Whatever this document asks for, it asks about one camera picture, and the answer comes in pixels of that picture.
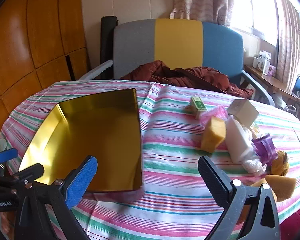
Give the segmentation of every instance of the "pink plastic bag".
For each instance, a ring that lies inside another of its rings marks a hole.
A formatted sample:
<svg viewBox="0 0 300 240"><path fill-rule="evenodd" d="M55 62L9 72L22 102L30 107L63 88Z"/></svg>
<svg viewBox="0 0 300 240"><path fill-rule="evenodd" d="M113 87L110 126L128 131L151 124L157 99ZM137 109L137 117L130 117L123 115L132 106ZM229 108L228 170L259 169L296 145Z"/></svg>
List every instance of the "pink plastic bag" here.
<svg viewBox="0 0 300 240"><path fill-rule="evenodd" d="M226 121L229 117L228 112L224 106L217 106L212 110L200 115L200 124L205 128L206 124L212 116L218 117L224 121Z"/></svg>

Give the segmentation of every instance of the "chair backrest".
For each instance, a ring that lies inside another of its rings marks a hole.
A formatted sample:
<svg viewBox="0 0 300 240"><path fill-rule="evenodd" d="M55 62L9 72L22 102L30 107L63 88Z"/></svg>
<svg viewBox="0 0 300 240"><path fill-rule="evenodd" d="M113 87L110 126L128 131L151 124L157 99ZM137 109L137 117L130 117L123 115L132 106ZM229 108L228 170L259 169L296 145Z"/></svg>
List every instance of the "chair backrest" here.
<svg viewBox="0 0 300 240"><path fill-rule="evenodd" d="M114 78L158 59L171 69L213 67L239 84L242 36L225 26L184 19L140 20L114 29Z"/></svg>

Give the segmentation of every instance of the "yellow sponge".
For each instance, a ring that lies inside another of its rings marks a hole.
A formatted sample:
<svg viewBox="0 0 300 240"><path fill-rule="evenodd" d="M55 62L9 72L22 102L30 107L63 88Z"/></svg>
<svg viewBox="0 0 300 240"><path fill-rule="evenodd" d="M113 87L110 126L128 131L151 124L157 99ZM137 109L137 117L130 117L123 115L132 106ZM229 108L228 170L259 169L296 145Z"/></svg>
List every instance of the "yellow sponge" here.
<svg viewBox="0 0 300 240"><path fill-rule="evenodd" d="M226 124L220 118L212 116L202 135L201 149L213 153L226 138Z"/></svg>
<svg viewBox="0 0 300 240"><path fill-rule="evenodd" d="M278 202L290 198L296 187L295 178L280 175L266 175L266 181L278 197Z"/></svg>

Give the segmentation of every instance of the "striped tablecloth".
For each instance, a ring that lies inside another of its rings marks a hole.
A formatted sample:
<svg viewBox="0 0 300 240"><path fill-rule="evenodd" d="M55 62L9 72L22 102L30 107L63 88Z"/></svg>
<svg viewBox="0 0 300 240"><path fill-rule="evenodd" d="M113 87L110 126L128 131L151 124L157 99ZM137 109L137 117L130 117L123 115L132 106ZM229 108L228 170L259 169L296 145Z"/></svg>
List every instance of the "striped tablecloth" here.
<svg viewBox="0 0 300 240"><path fill-rule="evenodd" d="M210 110L218 105L229 106L232 96L149 82L55 83L21 103L4 123L0 136L19 152L18 158L8 163L10 172L17 172L31 139L56 103L126 88L137 90L146 193L139 201L127 204L81 200L72 208L73 213L91 239L203 239L223 209L216 205L198 174L203 129L191 114L189 100L199 96ZM287 176L297 179L293 196L277 203L282 222L300 208L300 122L272 106L252 103L260 113L257 124L270 133L277 149L289 154ZM220 145L212 160L230 178L246 185L260 179L233 164L225 144ZM57 234L64 239L51 210L49 215ZM234 237L239 228L237 225Z"/></svg>

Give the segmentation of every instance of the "curtain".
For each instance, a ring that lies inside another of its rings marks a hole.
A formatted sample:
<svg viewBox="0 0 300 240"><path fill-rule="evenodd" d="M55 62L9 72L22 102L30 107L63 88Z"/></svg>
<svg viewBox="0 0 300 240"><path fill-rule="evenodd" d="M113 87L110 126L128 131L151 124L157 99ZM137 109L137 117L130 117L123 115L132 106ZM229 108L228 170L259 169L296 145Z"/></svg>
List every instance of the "curtain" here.
<svg viewBox="0 0 300 240"><path fill-rule="evenodd" d="M300 74L300 16L289 0L281 0L281 4L276 77L291 90Z"/></svg>
<svg viewBox="0 0 300 240"><path fill-rule="evenodd" d="M230 25L234 0L174 0L175 18Z"/></svg>

